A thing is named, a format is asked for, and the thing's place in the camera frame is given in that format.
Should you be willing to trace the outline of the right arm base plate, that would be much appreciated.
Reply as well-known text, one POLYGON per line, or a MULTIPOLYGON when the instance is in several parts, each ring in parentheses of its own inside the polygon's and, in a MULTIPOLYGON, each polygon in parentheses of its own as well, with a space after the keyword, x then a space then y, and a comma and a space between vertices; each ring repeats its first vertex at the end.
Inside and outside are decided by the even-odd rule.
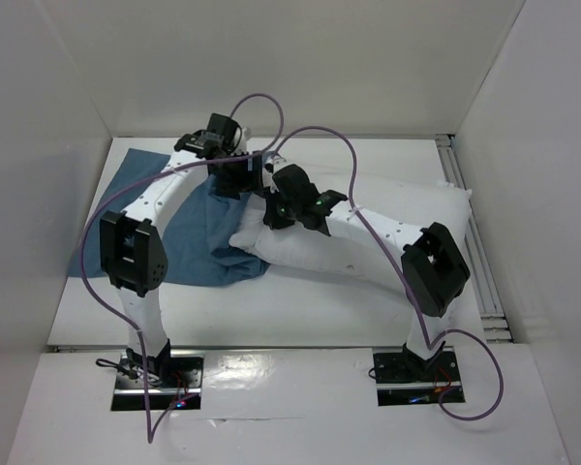
POLYGON ((458 360, 452 348, 442 349, 425 365, 404 348, 375 350, 368 376, 376 384, 380 407, 464 403, 458 360))

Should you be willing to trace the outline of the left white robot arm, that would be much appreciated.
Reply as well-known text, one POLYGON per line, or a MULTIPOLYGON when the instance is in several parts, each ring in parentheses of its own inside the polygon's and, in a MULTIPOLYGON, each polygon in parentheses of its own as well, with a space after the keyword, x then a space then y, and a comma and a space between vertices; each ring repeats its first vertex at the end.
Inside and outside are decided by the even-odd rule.
POLYGON ((249 159, 250 131, 234 119, 213 113, 205 129, 181 137, 166 165, 144 191, 119 212, 100 217, 100 262, 116 288, 130 325, 129 367, 152 387, 172 377, 170 342, 162 323, 159 288, 168 274, 163 235, 181 205, 211 174, 229 174, 227 192, 238 195, 260 176, 260 159, 249 159))

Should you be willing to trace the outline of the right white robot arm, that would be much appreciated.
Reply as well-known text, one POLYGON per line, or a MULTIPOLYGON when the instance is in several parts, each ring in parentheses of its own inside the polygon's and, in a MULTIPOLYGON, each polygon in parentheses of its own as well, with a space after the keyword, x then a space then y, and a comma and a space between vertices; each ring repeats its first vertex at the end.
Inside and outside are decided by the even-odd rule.
POLYGON ((426 379, 443 351, 448 307, 471 276, 449 229, 438 222, 420 227, 392 220, 360 208, 349 194, 321 192, 295 164, 276 170, 267 163, 265 171, 271 176, 262 192, 267 227, 338 239, 353 252, 374 250, 393 267, 416 314, 402 349, 403 367, 411 378, 426 379))

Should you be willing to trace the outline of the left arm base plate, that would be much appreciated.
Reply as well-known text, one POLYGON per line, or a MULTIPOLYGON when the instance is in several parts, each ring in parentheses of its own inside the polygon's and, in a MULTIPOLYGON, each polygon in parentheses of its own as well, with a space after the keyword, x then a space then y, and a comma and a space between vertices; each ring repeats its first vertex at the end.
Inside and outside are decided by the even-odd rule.
MULTIPOLYGON (((175 410, 199 410, 204 368, 204 353, 172 350, 170 374, 164 379, 149 376, 150 410, 162 412, 173 405, 175 410)), ((143 412, 143 373, 132 369, 125 353, 109 368, 115 372, 110 409, 113 412, 143 412)))

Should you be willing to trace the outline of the blue pillowcase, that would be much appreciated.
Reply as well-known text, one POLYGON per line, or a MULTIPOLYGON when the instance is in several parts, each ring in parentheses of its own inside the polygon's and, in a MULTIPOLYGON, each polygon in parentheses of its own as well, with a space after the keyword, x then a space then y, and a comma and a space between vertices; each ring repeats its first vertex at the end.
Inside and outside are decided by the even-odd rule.
MULTIPOLYGON (((169 155, 130 148, 99 203, 135 181, 159 172, 169 158, 169 155)), ((134 188, 113 200, 104 212, 124 209, 147 186, 134 188)), ((223 287, 258 278, 266 272, 269 263, 229 244, 238 231, 250 197, 250 193, 242 194, 239 200, 216 196, 212 176, 200 183, 183 201, 163 234, 168 256, 164 284, 223 287)), ((91 227, 83 262, 88 279, 108 280, 100 265, 100 218, 101 215, 91 227)))

